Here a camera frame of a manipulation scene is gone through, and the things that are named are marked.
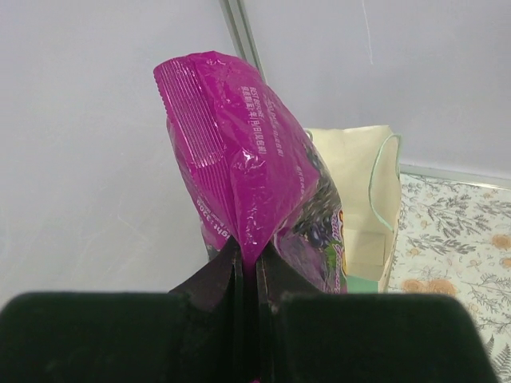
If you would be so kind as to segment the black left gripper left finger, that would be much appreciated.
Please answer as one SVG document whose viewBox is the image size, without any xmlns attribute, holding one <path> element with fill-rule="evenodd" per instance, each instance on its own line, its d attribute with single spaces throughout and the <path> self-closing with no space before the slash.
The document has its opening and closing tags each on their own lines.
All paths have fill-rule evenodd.
<svg viewBox="0 0 511 383">
<path fill-rule="evenodd" d="M 31 292 L 1 312 L 4 382 L 241 382 L 240 248 L 167 293 Z"/>
</svg>

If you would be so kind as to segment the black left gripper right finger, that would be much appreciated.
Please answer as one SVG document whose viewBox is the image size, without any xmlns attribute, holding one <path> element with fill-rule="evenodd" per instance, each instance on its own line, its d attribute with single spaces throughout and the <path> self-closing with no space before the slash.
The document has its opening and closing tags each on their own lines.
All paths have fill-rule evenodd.
<svg viewBox="0 0 511 383">
<path fill-rule="evenodd" d="M 265 247 L 263 382 L 495 382 L 473 320 L 442 294 L 328 294 Z"/>
</svg>

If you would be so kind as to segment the magenta Lot 100 candy bag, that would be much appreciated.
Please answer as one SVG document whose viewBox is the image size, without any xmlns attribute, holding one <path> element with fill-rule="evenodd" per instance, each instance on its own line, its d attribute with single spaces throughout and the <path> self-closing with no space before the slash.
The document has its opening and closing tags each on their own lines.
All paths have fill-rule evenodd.
<svg viewBox="0 0 511 383">
<path fill-rule="evenodd" d="M 343 207 L 310 136 L 246 61 L 192 53 L 153 71 L 208 253 L 229 239 L 255 268 L 267 245 L 318 289 L 347 292 Z"/>
</svg>

